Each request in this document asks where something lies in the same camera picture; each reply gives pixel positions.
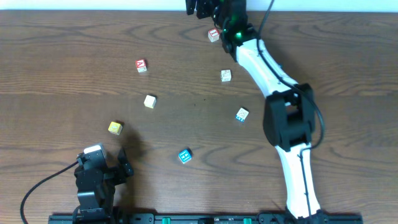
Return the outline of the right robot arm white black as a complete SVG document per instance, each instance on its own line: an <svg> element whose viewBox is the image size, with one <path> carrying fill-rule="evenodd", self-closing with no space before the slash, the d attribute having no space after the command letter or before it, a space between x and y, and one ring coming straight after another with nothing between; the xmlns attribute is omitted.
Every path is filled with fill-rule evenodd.
<svg viewBox="0 0 398 224"><path fill-rule="evenodd" d="M186 0L188 15L211 18L224 51L242 66L265 97L263 130L280 157L287 189L287 222L323 223L313 187L310 153L315 123L323 116L307 83L290 78L267 51L261 33L249 23L243 0Z"/></svg>

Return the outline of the red letter I block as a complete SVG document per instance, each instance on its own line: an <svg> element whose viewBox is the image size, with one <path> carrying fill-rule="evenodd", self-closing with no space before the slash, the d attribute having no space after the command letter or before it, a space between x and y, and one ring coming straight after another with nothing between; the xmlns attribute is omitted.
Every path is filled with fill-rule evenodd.
<svg viewBox="0 0 398 224"><path fill-rule="evenodd" d="M219 40L219 37L220 37L220 33L217 28L214 28L214 29L211 29L208 31L208 38L209 38L210 42L215 42L215 41Z"/></svg>

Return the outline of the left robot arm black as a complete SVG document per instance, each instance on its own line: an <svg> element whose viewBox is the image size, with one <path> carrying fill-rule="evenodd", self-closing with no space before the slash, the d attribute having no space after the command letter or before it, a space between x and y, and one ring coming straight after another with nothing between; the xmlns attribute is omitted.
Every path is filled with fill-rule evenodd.
<svg viewBox="0 0 398 224"><path fill-rule="evenodd" d="M81 153L74 171L80 216L73 215L73 223L118 223L122 216L113 206L116 186L134 175L125 150L118 154L119 164L108 167L104 153L97 150Z"/></svg>

